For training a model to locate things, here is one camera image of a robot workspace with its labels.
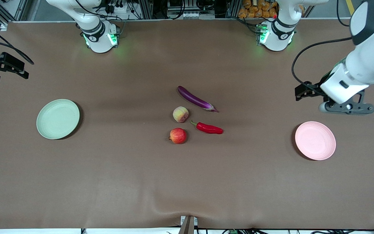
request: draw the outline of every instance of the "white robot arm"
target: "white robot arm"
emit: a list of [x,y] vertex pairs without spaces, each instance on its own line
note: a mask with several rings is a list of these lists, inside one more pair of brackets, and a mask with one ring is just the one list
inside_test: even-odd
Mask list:
[[86,44],[96,53],[104,53],[118,45],[119,28],[99,16],[82,9],[92,9],[101,4],[101,0],[46,0],[50,5],[61,9],[72,17],[86,39]]
[[273,21],[265,21],[266,25],[263,35],[260,37],[260,43],[272,51],[281,51],[291,43],[294,35],[295,26],[302,16],[300,4],[310,6],[320,5],[328,0],[277,0],[279,12]]
[[[318,84],[305,82],[295,88],[297,101],[322,95],[320,110],[329,113],[370,114],[374,106],[363,103],[364,89],[374,84],[374,0],[364,0],[350,19],[356,48],[338,62]],[[353,101],[354,95],[359,101]]]

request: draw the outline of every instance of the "purple eggplant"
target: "purple eggplant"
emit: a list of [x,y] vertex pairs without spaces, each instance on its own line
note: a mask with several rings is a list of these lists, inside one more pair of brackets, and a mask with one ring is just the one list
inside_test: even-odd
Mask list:
[[183,86],[178,86],[177,90],[183,98],[193,103],[194,105],[197,105],[205,109],[206,111],[218,112],[218,110],[216,110],[212,104],[210,104],[209,102],[205,102],[202,99],[199,99],[198,97],[194,96],[189,91],[187,91],[187,89],[185,89]]

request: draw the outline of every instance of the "plate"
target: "plate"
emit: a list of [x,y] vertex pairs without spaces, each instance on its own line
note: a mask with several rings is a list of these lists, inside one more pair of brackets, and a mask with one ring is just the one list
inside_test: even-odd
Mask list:
[[336,150],[336,139],[331,130],[315,121],[301,124],[295,132],[295,142],[305,156],[313,160],[325,160]]
[[77,105],[67,99],[58,99],[45,105],[37,116],[37,131],[47,139],[69,135],[79,123]]

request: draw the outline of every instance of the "red fruit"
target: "red fruit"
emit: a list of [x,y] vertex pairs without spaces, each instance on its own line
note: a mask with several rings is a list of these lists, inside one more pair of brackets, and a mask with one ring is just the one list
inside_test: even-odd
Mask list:
[[182,128],[175,128],[169,133],[168,139],[175,144],[183,144],[187,140],[187,132]]

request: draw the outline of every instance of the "plate rim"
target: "plate rim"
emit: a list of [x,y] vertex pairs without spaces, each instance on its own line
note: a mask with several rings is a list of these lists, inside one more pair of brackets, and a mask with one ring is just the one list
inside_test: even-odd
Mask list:
[[[69,133],[67,133],[65,136],[62,136],[62,137],[59,137],[59,138],[57,138],[57,137],[52,138],[52,137],[44,136],[44,135],[40,132],[40,129],[39,129],[39,124],[38,124],[39,117],[40,117],[40,115],[42,114],[44,108],[46,108],[46,106],[52,104],[52,102],[59,102],[59,101],[71,102],[71,103],[76,107],[76,109],[77,109],[77,113],[78,113],[78,116],[77,116],[77,119],[78,119],[78,120],[77,120],[77,123],[76,123],[76,125],[73,127],[73,129],[72,129]],[[44,137],[44,138],[46,138],[46,139],[50,139],[50,140],[61,139],[61,138],[64,138],[64,137],[68,136],[70,133],[72,133],[72,132],[74,131],[74,129],[76,129],[77,125],[79,124],[79,120],[80,120],[80,110],[79,110],[79,107],[77,106],[77,104],[76,104],[75,102],[73,102],[72,100],[69,100],[69,99],[64,99],[64,98],[56,99],[56,100],[53,100],[53,101],[47,103],[46,105],[44,105],[43,108],[41,108],[40,112],[38,113],[38,115],[37,115],[37,119],[36,119],[37,132],[38,132],[42,137]]]
[[[315,158],[311,158],[311,157],[307,156],[306,154],[304,154],[304,153],[301,151],[301,148],[300,148],[300,146],[298,145],[298,142],[297,142],[297,133],[298,133],[298,130],[300,129],[301,126],[303,126],[304,124],[308,124],[308,123],[316,123],[316,124],[320,124],[320,125],[324,126],[326,129],[328,129],[328,130],[331,132],[331,135],[333,136],[334,148],[333,148],[333,150],[332,150],[332,153],[331,153],[328,157],[323,158],[323,159],[315,159]],[[336,137],[334,136],[333,131],[331,131],[331,129],[329,129],[329,127],[326,126],[325,124],[320,123],[320,122],[317,122],[317,121],[307,121],[307,122],[304,122],[304,123],[300,124],[300,126],[298,126],[298,127],[297,127],[297,130],[295,131],[294,140],[295,140],[295,144],[297,145],[298,150],[299,150],[299,151],[300,151],[304,156],[308,157],[309,159],[315,160],[315,161],[322,161],[322,160],[326,160],[326,159],[330,158],[330,157],[334,154],[334,152],[336,151],[336,147],[337,147]]]

